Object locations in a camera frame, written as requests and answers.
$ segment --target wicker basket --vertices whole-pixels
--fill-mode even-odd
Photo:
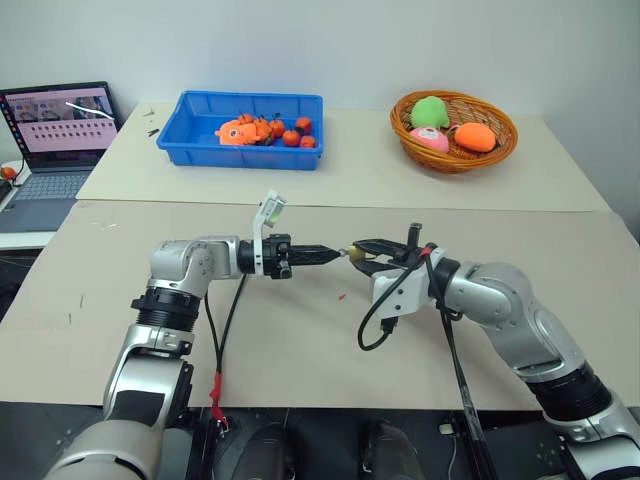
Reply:
[[[487,153],[477,153],[456,145],[449,133],[449,152],[434,150],[412,137],[410,114],[413,105],[430,95],[441,98],[447,106],[451,122],[463,124],[478,122],[487,125],[496,134],[496,147]],[[478,167],[487,167],[504,160],[518,143],[518,132],[513,122],[493,105],[469,95],[446,90],[414,92],[401,98],[391,110],[391,126],[402,148],[419,165],[444,173],[461,173]]]

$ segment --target white table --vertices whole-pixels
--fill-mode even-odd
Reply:
[[[253,206],[79,201],[0,324],[0,399],[100,404],[153,246],[209,234],[247,238],[254,214]],[[275,231],[339,248],[372,237],[403,241],[412,221],[424,224],[422,241],[452,258],[520,267],[603,381],[640,405],[640,255],[612,213],[289,207]],[[218,328],[235,288],[210,288]],[[223,405],[459,408],[435,310],[401,319],[382,348],[366,353],[356,331],[369,306],[369,279],[345,259],[294,269],[291,281],[249,280],[225,351]],[[479,327],[462,321],[455,332],[478,408],[538,408]],[[191,405],[202,406],[214,374],[203,308],[195,334]],[[366,335],[377,338],[375,321]]]
[[[329,110],[319,169],[304,172],[176,166],[147,135],[173,108],[139,105],[77,198],[255,204],[274,189],[291,205],[610,211],[540,116],[513,115],[520,140],[504,162],[445,175],[411,162],[387,112]]]

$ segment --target white bracket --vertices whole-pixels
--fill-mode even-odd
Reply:
[[[446,251],[436,248],[431,252],[431,264],[436,268]],[[371,302],[378,298],[402,275],[405,270],[383,270],[371,275]],[[422,265],[411,272],[404,282],[376,310],[380,318],[399,317],[417,312],[429,301],[429,275],[427,266]]]
[[[269,228],[273,228],[286,203],[287,201],[277,192],[270,190],[253,219],[253,265],[257,276],[264,275],[262,227],[266,225]]]

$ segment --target laptop screen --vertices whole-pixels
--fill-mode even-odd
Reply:
[[[5,90],[0,107],[30,166],[95,164],[119,126],[106,83]]]

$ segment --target toy fruit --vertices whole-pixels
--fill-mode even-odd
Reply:
[[[253,117],[251,116],[250,113],[243,113],[238,117],[238,122],[240,122],[240,125],[244,125],[245,123],[251,123],[253,122]]]
[[[447,106],[438,97],[426,97],[418,100],[411,109],[411,125],[420,127],[449,127]]]
[[[282,143],[287,147],[297,147],[300,144],[300,134],[296,130],[287,130],[282,135]]]
[[[311,135],[305,135],[300,139],[300,148],[315,148],[316,139]]]
[[[456,129],[453,138],[474,152],[490,152],[496,146],[496,135],[483,123],[465,123]]]
[[[296,128],[302,129],[305,135],[311,133],[311,119],[308,117],[300,117],[296,120]]]
[[[11,167],[0,168],[0,177],[4,178],[5,180],[14,180],[17,176],[18,174]]]
[[[421,127],[411,130],[411,135],[425,145],[442,153],[449,151],[449,140],[440,130],[433,127]]]
[[[258,141],[265,145],[271,145],[271,143],[273,143],[273,135],[269,122],[266,120],[263,122],[256,120],[253,123],[256,126],[256,135],[260,137]]]
[[[271,125],[271,134],[273,135],[273,138],[280,138],[287,129],[282,120],[273,120],[269,125]]]

